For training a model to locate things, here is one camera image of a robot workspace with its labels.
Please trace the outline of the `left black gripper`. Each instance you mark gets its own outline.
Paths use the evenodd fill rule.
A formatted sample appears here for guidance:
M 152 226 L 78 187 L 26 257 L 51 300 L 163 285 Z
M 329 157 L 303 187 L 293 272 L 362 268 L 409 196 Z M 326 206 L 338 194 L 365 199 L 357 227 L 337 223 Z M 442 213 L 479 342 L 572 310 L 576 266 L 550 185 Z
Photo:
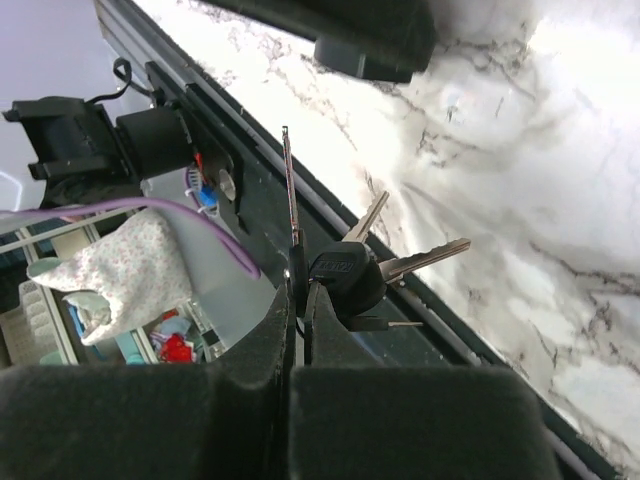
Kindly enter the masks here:
M 408 84 L 438 43 L 426 1 L 218 0 L 215 6 L 314 42 L 322 66 L 365 81 Z

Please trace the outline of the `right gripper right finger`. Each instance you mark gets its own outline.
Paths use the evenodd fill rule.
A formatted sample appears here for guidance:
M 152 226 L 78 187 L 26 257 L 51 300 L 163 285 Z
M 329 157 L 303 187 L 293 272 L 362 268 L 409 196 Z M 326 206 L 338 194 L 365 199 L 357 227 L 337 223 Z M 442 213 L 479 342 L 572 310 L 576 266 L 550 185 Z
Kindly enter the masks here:
M 495 367 L 383 367 L 310 290 L 292 373 L 296 479 L 556 479 L 534 394 Z

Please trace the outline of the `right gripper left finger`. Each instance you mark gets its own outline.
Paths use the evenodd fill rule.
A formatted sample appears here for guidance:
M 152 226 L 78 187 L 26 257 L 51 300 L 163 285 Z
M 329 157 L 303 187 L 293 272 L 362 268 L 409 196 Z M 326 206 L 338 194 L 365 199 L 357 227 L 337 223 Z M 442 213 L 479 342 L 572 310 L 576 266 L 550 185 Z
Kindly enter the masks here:
M 210 363 L 4 371 L 2 477 L 284 478 L 292 316 L 279 289 Z

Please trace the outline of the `black key bunch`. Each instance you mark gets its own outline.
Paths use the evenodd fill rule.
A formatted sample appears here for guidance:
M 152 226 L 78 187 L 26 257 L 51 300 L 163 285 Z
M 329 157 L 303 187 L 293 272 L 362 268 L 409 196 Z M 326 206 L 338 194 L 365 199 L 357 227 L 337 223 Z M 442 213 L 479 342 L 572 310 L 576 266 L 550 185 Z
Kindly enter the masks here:
M 309 261 L 304 231 L 299 221 L 289 128 L 282 127 L 281 135 L 292 238 L 289 249 L 289 285 L 296 313 L 299 316 L 304 314 L 310 287 L 320 284 L 327 290 L 336 316 L 348 330 L 386 329 L 386 324 L 367 320 L 361 315 L 383 299 L 387 286 L 402 279 L 407 273 L 468 250 L 471 241 L 459 238 L 428 252 L 377 261 L 368 250 L 366 239 L 389 198 L 389 193 L 382 191 L 342 240 L 327 245 L 313 261 Z

